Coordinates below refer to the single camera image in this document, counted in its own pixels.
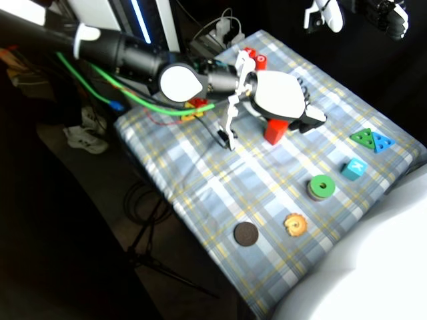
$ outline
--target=blue cube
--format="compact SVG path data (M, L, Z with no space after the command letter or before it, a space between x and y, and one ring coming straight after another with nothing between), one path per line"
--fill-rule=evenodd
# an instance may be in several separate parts
M368 168L368 165L363 162L362 160L359 160L357 158L353 158L347 165L342 169L341 173L343 176L345 176L347 179L351 181L355 181L366 171L366 168Z

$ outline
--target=white sneaker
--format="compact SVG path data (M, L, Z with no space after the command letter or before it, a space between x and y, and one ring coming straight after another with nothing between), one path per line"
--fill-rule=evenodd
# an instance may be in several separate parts
M93 132L96 132L98 135L105 134L105 128L107 127L107 121L105 118L100 115L95 115L91 107L81 108L81 126L83 128L88 128Z
M88 133L88 128L82 128L79 125L75 127L64 128L65 136L68 139L68 145L71 148L85 149L93 155L103 153L108 149L108 143L104 140L94 137Z

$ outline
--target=red block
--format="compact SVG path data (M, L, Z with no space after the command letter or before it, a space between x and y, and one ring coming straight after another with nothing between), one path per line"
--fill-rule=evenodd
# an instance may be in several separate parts
M267 67L267 57L265 55L258 55L255 58L256 69L265 70Z
M188 102L191 103L196 108L200 108L208 104L207 99L201 99L201 98L193 98Z
M286 130L288 129L288 125L289 122L287 121L271 119L268 121L264 138L272 145L275 145L285 134Z
M249 58L255 59L255 57L256 57L256 50L255 49L246 47L244 49L244 51L246 51L249 54Z

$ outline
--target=green cable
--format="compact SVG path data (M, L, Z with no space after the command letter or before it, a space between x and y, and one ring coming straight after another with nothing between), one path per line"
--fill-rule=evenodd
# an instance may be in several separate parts
M59 60L61 60L61 62L64 64L64 66L66 66L66 68L69 70L69 72L71 72L76 78L77 80L80 81L80 83L93 95L95 96L97 99L101 100L102 102L110 105L111 104L111 100L108 100L106 98L104 98L103 96L101 96L98 92L96 92L95 90L93 90L93 88L91 87L90 84L88 84L86 82L86 80L80 75L80 73L74 69L74 67L68 62L68 60L66 60L66 58L63 56L62 53L60 52L56 52L56 55L58 56Z
M120 89L121 92L123 92L129 98L133 99L134 101L138 102L144 107L147 107L148 109L151 109L158 113L163 113L164 115L192 115L197 112L211 110L215 107L213 103L210 103L209 105L205 105L204 107L200 107L197 109L188 109L188 110L168 110L168 109L159 108L156 105L153 105L152 103L147 102L141 99L140 97L134 95L133 93L129 92L121 83L117 82L115 79L110 77L108 73L98 68L96 65L92 65L92 67L95 69L96 72L99 73L100 76L102 76L105 80L110 82L114 87Z

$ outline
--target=plaid tablecloth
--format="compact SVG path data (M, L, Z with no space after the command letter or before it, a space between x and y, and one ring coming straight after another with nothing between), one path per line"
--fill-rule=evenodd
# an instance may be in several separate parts
M301 77L314 105L328 121L305 135L287 132L275 146L263 138L264 125L243 108L233 128L236 150L222 149L197 121L159 126L141 107L120 117L118 132L141 161L176 213L236 286L259 318L266 318L298 279L317 263L400 176L426 158L426 149L351 91L264 31L249 36L218 58L234 63L239 48L268 58L268 69ZM204 117L216 131L220 110ZM172 118L151 115L157 121ZM375 154L349 139L363 128L396 144ZM368 164L355 182L340 174L357 157ZM327 174L334 196L312 201L307 182ZM283 225L290 213L308 221L308 232L290 237ZM233 237L236 224L250 221L259 239L251 247Z

